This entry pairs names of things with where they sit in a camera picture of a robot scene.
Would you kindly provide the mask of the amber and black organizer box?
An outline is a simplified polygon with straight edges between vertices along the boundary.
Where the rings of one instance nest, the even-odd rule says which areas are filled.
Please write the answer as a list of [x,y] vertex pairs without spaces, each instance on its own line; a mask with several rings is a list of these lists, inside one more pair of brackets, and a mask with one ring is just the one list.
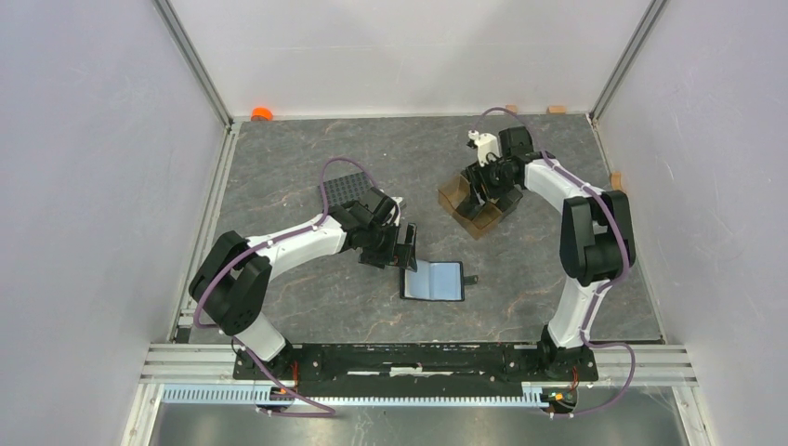
[[478,240],[512,214],[523,194],[517,189],[502,198],[484,202],[462,175],[438,187],[439,205],[474,239]]

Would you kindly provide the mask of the black card holder wallet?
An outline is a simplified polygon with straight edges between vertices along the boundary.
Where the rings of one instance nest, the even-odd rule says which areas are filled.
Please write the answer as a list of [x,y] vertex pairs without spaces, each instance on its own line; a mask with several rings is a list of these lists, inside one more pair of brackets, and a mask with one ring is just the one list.
[[478,282],[478,275],[465,275],[460,261],[417,260],[416,271],[401,270],[400,298],[423,302],[463,302],[466,288]]

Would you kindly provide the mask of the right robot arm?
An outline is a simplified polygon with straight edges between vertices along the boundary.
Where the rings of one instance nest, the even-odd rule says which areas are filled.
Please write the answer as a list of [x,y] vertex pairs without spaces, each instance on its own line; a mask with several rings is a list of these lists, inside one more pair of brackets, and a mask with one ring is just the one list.
[[560,379],[589,350],[590,325],[604,295],[634,265],[628,198],[592,186],[550,153],[536,151],[523,126],[498,135],[472,129],[468,145],[477,160],[461,173],[468,194],[459,215],[473,220],[496,210],[503,216],[515,206],[516,190],[541,196],[560,213],[559,260],[566,281],[536,355],[539,372]]

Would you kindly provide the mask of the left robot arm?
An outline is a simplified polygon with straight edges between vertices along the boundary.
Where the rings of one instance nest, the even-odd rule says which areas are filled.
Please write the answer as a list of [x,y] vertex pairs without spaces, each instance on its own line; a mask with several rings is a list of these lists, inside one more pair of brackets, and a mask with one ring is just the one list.
[[363,265],[417,270],[417,226],[401,220],[401,200],[371,187],[359,199],[326,204],[314,218],[286,230],[244,238],[221,234],[191,278],[194,322],[206,314],[212,325],[256,356],[269,378],[292,366],[289,342],[264,315],[269,284],[290,269],[356,250]]

